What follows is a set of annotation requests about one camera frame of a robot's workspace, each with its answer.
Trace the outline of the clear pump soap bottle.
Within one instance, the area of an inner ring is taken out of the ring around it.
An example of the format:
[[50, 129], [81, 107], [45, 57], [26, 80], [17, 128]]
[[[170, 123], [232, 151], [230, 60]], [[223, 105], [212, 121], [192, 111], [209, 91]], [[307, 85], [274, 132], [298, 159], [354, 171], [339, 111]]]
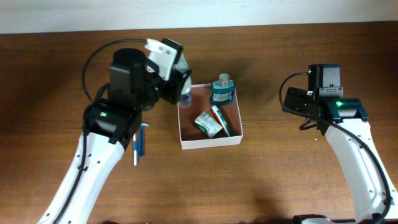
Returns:
[[180, 54], [180, 58], [177, 64], [174, 65], [174, 69], [181, 73], [183, 78], [183, 85], [178, 104], [182, 108], [189, 108], [192, 104], [192, 69], [185, 60], [183, 53]]

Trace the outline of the blue Listerine mouthwash bottle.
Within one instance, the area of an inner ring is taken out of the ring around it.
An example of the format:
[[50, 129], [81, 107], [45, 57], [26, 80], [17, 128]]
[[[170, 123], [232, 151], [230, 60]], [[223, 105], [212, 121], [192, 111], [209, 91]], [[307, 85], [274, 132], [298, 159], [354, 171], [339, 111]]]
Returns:
[[233, 102], [235, 82], [227, 73], [221, 73], [217, 81], [211, 84], [210, 103], [212, 105], [228, 105]]

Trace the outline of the white green soap packet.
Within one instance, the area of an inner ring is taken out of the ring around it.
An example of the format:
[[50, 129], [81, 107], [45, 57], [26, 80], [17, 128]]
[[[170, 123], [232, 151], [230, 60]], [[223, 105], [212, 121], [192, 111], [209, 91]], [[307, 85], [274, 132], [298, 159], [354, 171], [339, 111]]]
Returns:
[[195, 120], [194, 125], [202, 133], [206, 134], [209, 139], [213, 138], [223, 128], [208, 113], [202, 112]]

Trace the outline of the teal Colgate toothpaste tube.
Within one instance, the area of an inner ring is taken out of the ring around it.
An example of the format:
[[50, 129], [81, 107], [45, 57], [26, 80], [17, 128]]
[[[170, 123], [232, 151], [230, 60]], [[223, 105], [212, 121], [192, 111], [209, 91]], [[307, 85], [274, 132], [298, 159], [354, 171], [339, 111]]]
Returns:
[[226, 135], [227, 135], [228, 137], [232, 137], [232, 136], [233, 136], [232, 130], [231, 130], [230, 127], [228, 126], [228, 124], [227, 124], [227, 122], [226, 122], [224, 116], [222, 115], [220, 109], [219, 109], [216, 105], [213, 105], [213, 106], [211, 107], [211, 109], [212, 109], [213, 114], [214, 114], [214, 116], [216, 117], [217, 121], [218, 121], [218, 122], [220, 123], [220, 125], [223, 127], [223, 130], [224, 130], [224, 132], [226, 133]]

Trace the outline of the blue disposable razor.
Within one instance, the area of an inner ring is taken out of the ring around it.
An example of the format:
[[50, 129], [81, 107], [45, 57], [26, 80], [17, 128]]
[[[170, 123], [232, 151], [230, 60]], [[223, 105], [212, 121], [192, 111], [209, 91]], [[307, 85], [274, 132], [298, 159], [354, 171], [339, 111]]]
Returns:
[[140, 131], [139, 131], [139, 157], [144, 156], [144, 151], [145, 151], [145, 134], [144, 130], [145, 128], [148, 128], [149, 124], [148, 123], [142, 123], [140, 126]]

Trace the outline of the blue white toothbrush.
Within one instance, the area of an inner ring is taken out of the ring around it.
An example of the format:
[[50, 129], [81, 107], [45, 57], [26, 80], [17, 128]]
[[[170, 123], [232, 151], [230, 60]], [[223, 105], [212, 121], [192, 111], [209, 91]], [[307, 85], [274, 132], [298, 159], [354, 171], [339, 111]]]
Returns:
[[134, 166], [137, 166], [139, 156], [138, 156], [138, 146], [137, 146], [136, 134], [133, 135], [132, 142], [133, 142], [133, 164], [134, 164]]

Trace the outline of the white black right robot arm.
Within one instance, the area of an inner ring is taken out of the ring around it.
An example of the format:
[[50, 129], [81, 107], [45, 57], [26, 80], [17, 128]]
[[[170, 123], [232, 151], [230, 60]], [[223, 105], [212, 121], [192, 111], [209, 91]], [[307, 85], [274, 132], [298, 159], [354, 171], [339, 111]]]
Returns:
[[350, 189], [356, 223], [397, 223], [397, 189], [377, 153], [362, 103], [323, 91], [290, 87], [280, 97], [282, 109], [306, 118], [302, 130], [317, 128], [326, 137]]

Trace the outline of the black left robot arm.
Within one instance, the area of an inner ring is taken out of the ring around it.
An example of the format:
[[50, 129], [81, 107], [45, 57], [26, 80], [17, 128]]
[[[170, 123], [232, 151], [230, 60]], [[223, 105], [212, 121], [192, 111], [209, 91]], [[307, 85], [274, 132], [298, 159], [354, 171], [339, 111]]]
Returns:
[[161, 98], [176, 104], [190, 86], [181, 47], [117, 50], [110, 82], [83, 113], [72, 163], [40, 223], [86, 223], [110, 172], [142, 123], [142, 112]]

